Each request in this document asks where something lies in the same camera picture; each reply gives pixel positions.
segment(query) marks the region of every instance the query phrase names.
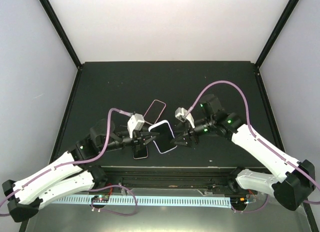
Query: phone case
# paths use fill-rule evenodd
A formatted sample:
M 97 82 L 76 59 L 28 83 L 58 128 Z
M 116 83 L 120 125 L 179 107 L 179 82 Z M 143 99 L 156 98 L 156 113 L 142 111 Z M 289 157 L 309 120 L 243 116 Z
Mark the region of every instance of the phone case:
M 161 110 L 161 112 L 159 113 L 158 118 L 155 120 L 154 124 L 157 123 L 157 121 L 159 120 L 161 114 L 164 112 L 164 110 L 165 110 L 165 108 L 166 108 L 166 106 L 167 106 L 166 103 L 164 103 L 164 102 L 162 102 L 162 101 L 160 101 L 160 100 L 158 100 L 158 99 L 154 99 L 154 101 L 153 101 L 153 102 L 151 103 L 151 105 L 148 107 L 148 109 L 146 110 L 146 112 L 145 112 L 145 114 L 144 114 L 144 116 L 143 116 L 143 117 L 146 116 L 146 114 L 148 113 L 148 111 L 150 110 L 150 108 L 152 107 L 152 105 L 153 105 L 156 101 L 164 104 L 164 107 L 163 107 L 163 109 Z M 150 122 L 148 122 L 148 121 L 144 121 L 144 122 L 147 123 L 147 124 L 149 124 L 149 125 L 154 125 L 153 123 L 150 123 Z

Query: cable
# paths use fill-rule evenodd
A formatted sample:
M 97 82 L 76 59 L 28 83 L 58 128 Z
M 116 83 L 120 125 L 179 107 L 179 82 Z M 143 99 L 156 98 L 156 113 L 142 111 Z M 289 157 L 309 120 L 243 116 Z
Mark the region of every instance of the cable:
M 231 205 L 231 209 L 236 213 L 236 212 L 239 212 L 239 213 L 254 213 L 254 212 L 258 212 L 260 210 L 263 210 L 266 205 L 268 204 L 270 200 L 270 196 L 269 195 L 266 195 L 266 199 L 265 199 L 265 202 L 263 203 L 263 205 L 257 209 L 254 209 L 254 210 L 250 210 L 250 211 L 244 211 L 244 210 L 236 210 L 232 205 Z
M 248 129 L 250 131 L 250 133 L 252 134 L 252 136 L 254 138 L 256 138 L 256 134 L 253 132 L 252 127 L 251 127 L 251 123 L 250 123 L 250 117 L 249 117 L 249 106 L 248 106 L 248 101 L 245 97 L 245 94 L 243 93 L 243 91 L 234 83 L 230 82 L 230 81 L 225 81 L 225 80 L 219 80 L 213 83 L 210 83 L 209 85 L 207 85 L 198 95 L 198 97 L 196 98 L 195 102 L 192 104 L 192 106 L 188 109 L 187 113 L 185 116 L 187 116 L 196 106 L 197 102 L 199 101 L 199 99 L 202 97 L 202 95 L 206 92 L 206 90 L 216 84 L 228 84 L 233 86 L 235 89 L 237 89 L 237 91 L 240 93 L 240 95 L 242 96 L 243 102 L 244 102 L 244 106 L 245 106 L 245 116 L 246 116 L 246 123 L 248 125 Z M 283 160 L 284 162 L 286 162 L 287 164 L 289 164 L 290 166 L 292 166 L 294 169 L 296 169 L 299 173 L 301 173 L 303 176 L 305 176 L 310 182 L 312 182 L 317 189 L 320 191 L 320 184 L 318 184 L 313 178 L 311 178 L 307 173 L 305 173 L 303 170 L 301 170 L 300 168 L 298 168 L 297 166 L 295 166 L 294 164 L 292 164 L 290 161 L 286 161 L 286 159 L 284 157 L 282 157 L 282 155 L 278 154 L 274 149 L 272 149 L 270 146 L 268 146 L 266 143 L 264 143 L 261 139 L 257 139 L 257 141 L 259 141 L 263 146 L 265 146 L 267 149 L 269 149 L 272 153 L 274 153 L 277 157 L 279 157 L 281 160 Z M 310 203 L 310 204 L 320 204 L 320 201 L 308 201 L 305 200 L 305 203 Z
M 110 188 L 110 191 L 109 191 L 109 193 L 108 193 L 109 196 L 112 194 L 112 190 L 113 190 L 113 189 Z
M 127 187 L 124 187 L 122 185 L 110 185 L 110 186 L 106 186 L 106 187 L 103 187 L 103 188 L 97 188 L 97 189 L 91 189 L 91 190 L 88 190 L 88 192 L 98 192 L 98 191 L 101 191 L 101 190 L 105 190 L 105 189 L 108 189 L 108 188 L 123 188 L 124 190 L 128 191 L 128 193 L 130 193 L 134 199 L 134 203 L 135 203 L 135 206 L 134 206 L 134 211 L 132 213 L 119 213 L 119 212 L 115 212 L 115 211 L 112 211 L 112 210 L 108 210 L 108 209 L 97 209 L 97 208 L 94 208 L 94 202 L 92 201 L 91 203 L 91 208 L 93 210 L 97 209 L 97 210 L 100 210 L 100 211 L 103 211 L 103 212 L 108 212 L 108 213 L 113 213 L 113 214 L 116 214 L 116 215 L 120 215 L 120 216 L 132 216 L 134 214 L 136 214 L 138 212 L 138 201 L 137 201 L 137 198 L 136 196 L 134 195 L 134 193 L 132 193 L 132 191 L 130 189 L 128 189 Z
M 105 142 L 104 142 L 104 146 L 101 150 L 101 152 L 94 158 L 92 159 L 87 159 L 87 160 L 83 160 L 83 161 L 73 161 L 73 162 L 67 162 L 67 163 L 62 163 L 59 164 L 57 166 L 55 166 L 54 168 L 59 168 L 61 166 L 64 165 L 68 165 L 68 164 L 82 164 L 82 163 L 90 163 L 90 162 L 94 162 L 96 160 L 98 160 L 99 158 L 101 158 L 103 156 L 103 154 L 105 153 L 106 149 L 107 149 L 107 145 L 109 142 L 109 136 L 110 136 L 110 126 L 111 126 L 111 114 L 112 112 L 118 112 L 120 114 L 124 114 L 128 117 L 131 117 L 131 113 L 125 112 L 123 110 L 117 109 L 117 108 L 111 108 L 108 112 L 108 116 L 107 116 L 107 122 L 106 122 L 106 138 L 105 138 Z M 41 174 L 37 175 L 36 177 L 30 179 L 26 184 L 24 184 L 22 186 L 22 188 L 25 188 L 26 186 L 28 186 L 30 183 L 32 183 L 33 181 L 35 181 L 36 179 L 40 178 L 41 176 L 45 175 L 46 173 L 49 173 L 52 169 L 47 169 L 46 171 L 42 172 Z M 5 199 L 3 201 L 0 202 L 0 208 L 3 206 L 3 204 L 9 199 L 11 198 L 13 195 L 15 195 L 17 192 L 19 192 L 20 189 L 17 189 L 16 191 L 10 193 L 7 197 L 5 197 Z M 0 217 L 4 217 L 4 216 L 10 216 L 9 213 L 6 214 L 0 214 Z

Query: pink smartphone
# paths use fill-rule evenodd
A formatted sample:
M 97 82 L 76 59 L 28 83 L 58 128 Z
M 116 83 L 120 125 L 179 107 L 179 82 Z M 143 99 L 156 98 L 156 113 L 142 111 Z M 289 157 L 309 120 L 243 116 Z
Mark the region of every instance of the pink smartphone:
M 159 120 L 166 106 L 164 102 L 155 99 L 143 116 L 144 122 L 149 125 L 154 125 Z

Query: white smartphone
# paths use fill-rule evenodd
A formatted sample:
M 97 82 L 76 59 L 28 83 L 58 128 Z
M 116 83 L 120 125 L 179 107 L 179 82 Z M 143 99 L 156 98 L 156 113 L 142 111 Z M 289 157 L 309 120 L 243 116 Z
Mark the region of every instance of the white smartphone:
M 150 126 L 149 132 L 159 133 L 153 141 L 159 153 L 167 153 L 177 147 L 171 143 L 175 137 L 168 121 L 163 120 Z

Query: white arm segment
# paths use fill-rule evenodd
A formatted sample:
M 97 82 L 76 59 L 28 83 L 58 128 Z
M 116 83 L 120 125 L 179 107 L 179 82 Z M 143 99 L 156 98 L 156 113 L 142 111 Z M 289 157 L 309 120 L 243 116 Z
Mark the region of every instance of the white arm segment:
M 272 185 L 277 183 L 272 174 L 253 172 L 249 169 L 242 170 L 235 179 L 243 189 L 260 191 L 274 197 Z
M 19 203 L 32 203 L 39 196 L 39 194 L 43 193 L 48 187 L 61 181 L 62 179 L 69 177 L 72 174 L 80 172 L 82 169 L 79 166 L 74 166 L 73 164 L 61 166 L 57 169 L 54 168 L 61 163 L 72 161 L 74 161 L 74 158 L 71 153 L 65 152 L 60 158 L 49 164 L 47 167 L 41 169 L 28 178 L 15 182 L 13 190 L 16 191 L 17 189 L 20 189 L 20 191 L 15 194 L 15 197 L 19 198 Z M 22 188 L 22 186 L 25 185 L 28 181 L 48 169 L 51 169 L 51 171 L 39 177 L 25 188 Z
M 252 130 L 256 134 L 256 138 L 251 135 L 246 124 L 242 125 L 237 129 L 238 133 L 235 133 L 232 136 L 232 142 L 245 149 L 253 157 L 259 160 L 275 176 L 275 179 L 282 183 L 287 178 L 286 172 L 293 172 L 294 168 L 282 161 L 268 148 L 257 141 L 257 139 L 262 140 L 265 144 L 278 152 L 287 161 L 290 161 L 296 166 L 298 166 L 298 160 L 282 152 L 280 149 L 278 149 L 261 135 L 259 135 L 254 129 Z
M 90 172 L 85 171 L 72 178 L 67 178 L 49 187 L 44 193 L 39 195 L 43 202 L 39 205 L 39 209 L 44 208 L 53 201 L 81 191 L 87 191 L 94 186 L 93 177 Z

